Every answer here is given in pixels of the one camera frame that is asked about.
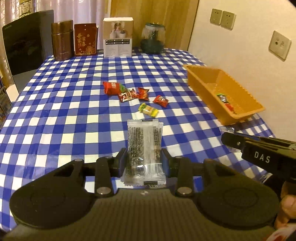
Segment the person's right hand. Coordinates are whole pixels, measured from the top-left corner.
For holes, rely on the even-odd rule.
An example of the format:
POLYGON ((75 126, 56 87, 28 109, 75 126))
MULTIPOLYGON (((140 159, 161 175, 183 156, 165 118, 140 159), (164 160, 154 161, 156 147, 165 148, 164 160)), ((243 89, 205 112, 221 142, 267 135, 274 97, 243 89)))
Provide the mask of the person's right hand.
POLYGON ((276 229, 286 226, 291 219, 295 219, 295 184, 285 182, 280 197, 280 208, 274 223, 276 229))

